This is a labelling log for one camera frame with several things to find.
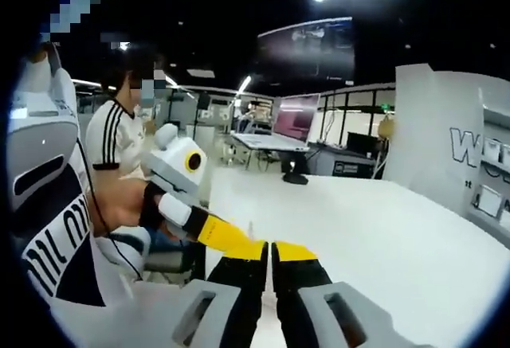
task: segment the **pink screen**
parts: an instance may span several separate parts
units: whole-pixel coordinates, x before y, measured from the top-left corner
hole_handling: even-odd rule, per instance
[[[319,95],[282,99],[273,131],[306,143],[318,103]]]

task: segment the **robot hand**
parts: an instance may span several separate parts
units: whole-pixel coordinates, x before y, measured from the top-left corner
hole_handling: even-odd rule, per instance
[[[178,137],[177,132],[177,127],[169,123],[161,127],[155,133],[158,149],[143,162],[150,171],[150,181],[164,192],[158,210],[168,230],[179,238],[196,240],[220,251],[248,242],[248,236],[238,227],[196,204],[207,156],[193,139]]]

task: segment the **black strap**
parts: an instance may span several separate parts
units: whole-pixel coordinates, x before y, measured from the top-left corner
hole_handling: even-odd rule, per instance
[[[165,191],[160,189],[155,183],[149,182],[143,192],[142,213],[140,214],[139,225],[148,229],[157,230],[165,221],[165,218],[159,212],[155,202],[156,195],[164,195]]]

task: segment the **black hair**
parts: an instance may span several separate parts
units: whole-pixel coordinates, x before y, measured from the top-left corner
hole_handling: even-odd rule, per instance
[[[142,80],[154,78],[156,60],[156,51],[149,45],[130,44],[126,50],[112,50],[104,60],[103,92],[116,96],[128,73],[131,88],[140,88]]]

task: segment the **white tabletop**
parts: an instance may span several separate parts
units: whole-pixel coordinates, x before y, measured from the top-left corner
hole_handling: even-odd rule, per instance
[[[417,344],[457,347],[488,317],[510,251],[455,213],[393,182],[232,168],[214,172],[210,208],[257,239],[302,244],[334,282],[347,282],[388,311]],[[208,250],[207,275],[221,258]]]

